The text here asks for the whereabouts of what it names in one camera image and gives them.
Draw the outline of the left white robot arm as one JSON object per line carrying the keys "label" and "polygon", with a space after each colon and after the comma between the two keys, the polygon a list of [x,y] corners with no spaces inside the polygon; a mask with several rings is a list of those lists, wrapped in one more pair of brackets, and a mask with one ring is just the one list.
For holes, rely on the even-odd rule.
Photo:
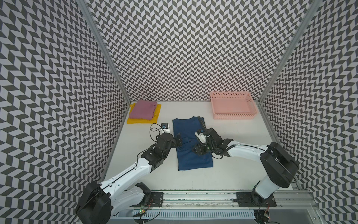
{"label": "left white robot arm", "polygon": [[106,224],[112,216],[147,202],[151,190],[139,179],[163,164],[172,148],[182,145],[181,135],[162,133],[156,142],[137,155],[136,162],[116,176],[86,185],[75,209],[83,224]]}

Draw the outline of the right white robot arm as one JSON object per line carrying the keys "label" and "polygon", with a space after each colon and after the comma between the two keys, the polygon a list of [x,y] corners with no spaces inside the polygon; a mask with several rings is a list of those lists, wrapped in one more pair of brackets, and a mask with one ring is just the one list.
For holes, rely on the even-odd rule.
{"label": "right white robot arm", "polygon": [[280,144],[244,144],[233,139],[222,139],[213,129],[199,129],[195,132],[198,144],[193,151],[197,155],[215,154],[223,157],[240,157],[262,164],[266,176],[250,193],[255,203],[262,203],[280,188],[288,188],[299,169],[299,163]]}

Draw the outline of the blue mickey t-shirt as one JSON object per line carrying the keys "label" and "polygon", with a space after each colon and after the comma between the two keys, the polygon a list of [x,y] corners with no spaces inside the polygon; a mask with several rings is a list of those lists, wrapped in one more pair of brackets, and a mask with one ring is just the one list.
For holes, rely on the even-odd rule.
{"label": "blue mickey t-shirt", "polygon": [[176,148],[178,170],[212,168],[213,158],[211,154],[197,155],[193,151],[199,143],[195,137],[195,132],[201,129],[199,119],[197,117],[174,119],[172,123],[174,135],[180,134],[182,140],[182,145]]}

